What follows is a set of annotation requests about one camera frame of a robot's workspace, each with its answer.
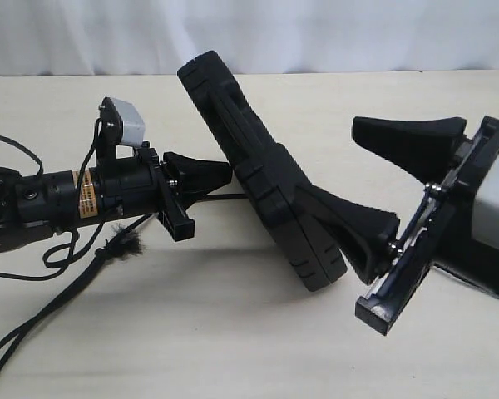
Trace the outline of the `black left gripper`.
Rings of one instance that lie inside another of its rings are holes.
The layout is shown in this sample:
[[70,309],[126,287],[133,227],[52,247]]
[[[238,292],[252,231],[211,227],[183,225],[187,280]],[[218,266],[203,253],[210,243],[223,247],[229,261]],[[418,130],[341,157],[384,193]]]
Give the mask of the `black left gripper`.
[[166,152],[162,167],[156,150],[148,144],[119,158],[115,130],[115,123],[102,122],[97,132],[96,165],[91,168],[97,218],[113,221],[155,214],[174,241],[193,238],[195,221],[184,208],[229,184],[230,164]]

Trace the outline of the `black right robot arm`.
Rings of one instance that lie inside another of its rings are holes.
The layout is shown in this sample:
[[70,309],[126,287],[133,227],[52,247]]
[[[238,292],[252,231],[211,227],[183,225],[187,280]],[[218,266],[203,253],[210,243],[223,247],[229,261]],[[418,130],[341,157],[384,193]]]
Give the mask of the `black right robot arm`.
[[368,285],[354,313],[378,333],[390,331],[433,268],[499,299],[499,119],[483,117],[473,136],[466,126],[459,116],[353,119],[355,143],[422,184],[422,199],[407,223],[317,185],[295,188],[295,202]]

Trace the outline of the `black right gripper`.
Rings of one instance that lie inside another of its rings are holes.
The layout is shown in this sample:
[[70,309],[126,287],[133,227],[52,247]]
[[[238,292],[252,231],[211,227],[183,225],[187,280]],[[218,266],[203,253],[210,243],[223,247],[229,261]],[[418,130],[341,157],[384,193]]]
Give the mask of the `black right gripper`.
[[380,280],[358,299],[356,316],[387,334],[432,268],[499,300],[499,250],[472,237],[475,196],[499,153],[499,119],[395,121],[356,116],[353,141],[408,172],[424,196],[396,240],[394,212],[363,206],[317,185],[299,184],[294,202],[337,242],[360,281]]

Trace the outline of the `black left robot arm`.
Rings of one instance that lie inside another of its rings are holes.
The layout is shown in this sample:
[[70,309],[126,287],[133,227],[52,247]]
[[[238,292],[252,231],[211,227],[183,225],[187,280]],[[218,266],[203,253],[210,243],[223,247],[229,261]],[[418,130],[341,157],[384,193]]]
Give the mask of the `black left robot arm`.
[[84,171],[23,176],[0,166],[0,253],[98,224],[157,214],[174,241],[190,239],[186,211],[232,180],[230,165],[174,152],[158,155],[146,142],[116,155],[116,128],[96,122],[96,164]]

